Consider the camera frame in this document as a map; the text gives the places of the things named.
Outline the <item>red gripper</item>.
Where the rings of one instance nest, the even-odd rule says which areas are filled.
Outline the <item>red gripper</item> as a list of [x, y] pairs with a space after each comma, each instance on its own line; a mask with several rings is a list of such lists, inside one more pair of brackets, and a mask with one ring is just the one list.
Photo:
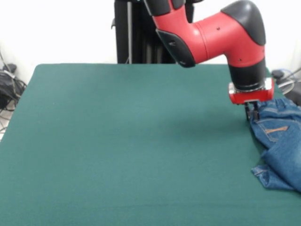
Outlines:
[[253, 90], [250, 92], [238, 91], [233, 83], [229, 83], [228, 86], [229, 97], [233, 104], [243, 105], [245, 107], [246, 119], [249, 121], [251, 118], [251, 111], [249, 108], [250, 102], [253, 105], [253, 120], [260, 119], [259, 107], [257, 101], [269, 101], [274, 96], [274, 81], [273, 79], [266, 79], [263, 88], [259, 90]]

